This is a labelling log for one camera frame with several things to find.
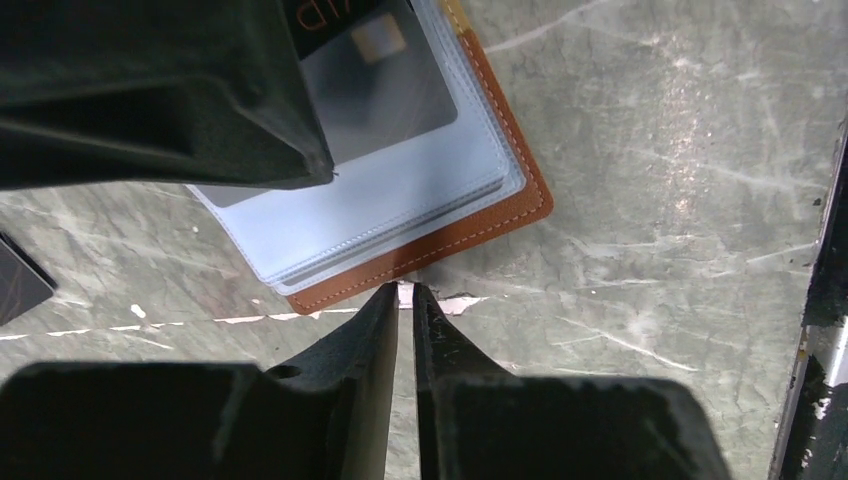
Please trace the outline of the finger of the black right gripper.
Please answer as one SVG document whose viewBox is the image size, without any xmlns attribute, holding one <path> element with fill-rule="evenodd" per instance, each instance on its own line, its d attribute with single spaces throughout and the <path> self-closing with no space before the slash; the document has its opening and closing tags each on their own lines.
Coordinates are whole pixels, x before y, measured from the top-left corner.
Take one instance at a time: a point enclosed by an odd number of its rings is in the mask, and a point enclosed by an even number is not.
<svg viewBox="0 0 848 480">
<path fill-rule="evenodd" d="M 5 1 L 1 186 L 333 179 L 279 1 Z"/>
</svg>

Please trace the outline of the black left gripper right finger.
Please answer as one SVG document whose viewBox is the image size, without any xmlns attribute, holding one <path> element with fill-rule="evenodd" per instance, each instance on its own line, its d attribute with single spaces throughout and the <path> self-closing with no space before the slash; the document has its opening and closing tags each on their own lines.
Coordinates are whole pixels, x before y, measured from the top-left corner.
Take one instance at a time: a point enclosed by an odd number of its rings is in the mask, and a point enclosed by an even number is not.
<svg viewBox="0 0 848 480">
<path fill-rule="evenodd" d="M 691 392 L 667 379 L 514 375 L 411 297 L 425 479 L 725 479 Z"/>
</svg>

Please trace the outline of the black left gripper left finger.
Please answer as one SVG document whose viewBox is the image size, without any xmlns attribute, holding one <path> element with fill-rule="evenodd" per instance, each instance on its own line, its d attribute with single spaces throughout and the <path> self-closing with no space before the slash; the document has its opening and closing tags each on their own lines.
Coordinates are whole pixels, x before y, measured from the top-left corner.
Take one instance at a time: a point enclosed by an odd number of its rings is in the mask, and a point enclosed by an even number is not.
<svg viewBox="0 0 848 480">
<path fill-rule="evenodd" d="M 1 388 L 5 479 L 380 479 L 396 283 L 270 368 L 41 362 Z"/>
</svg>

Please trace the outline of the brown leather card holder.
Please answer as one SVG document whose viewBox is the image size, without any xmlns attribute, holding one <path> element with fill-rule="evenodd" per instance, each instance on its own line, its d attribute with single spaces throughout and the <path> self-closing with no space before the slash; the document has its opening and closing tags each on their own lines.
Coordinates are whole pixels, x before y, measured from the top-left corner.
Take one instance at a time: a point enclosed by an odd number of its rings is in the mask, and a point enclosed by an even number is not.
<svg viewBox="0 0 848 480">
<path fill-rule="evenodd" d="M 298 190 L 195 185 L 266 285 L 309 314 L 545 218 L 553 200 L 461 4 L 408 1 L 458 111 Z"/>
</svg>

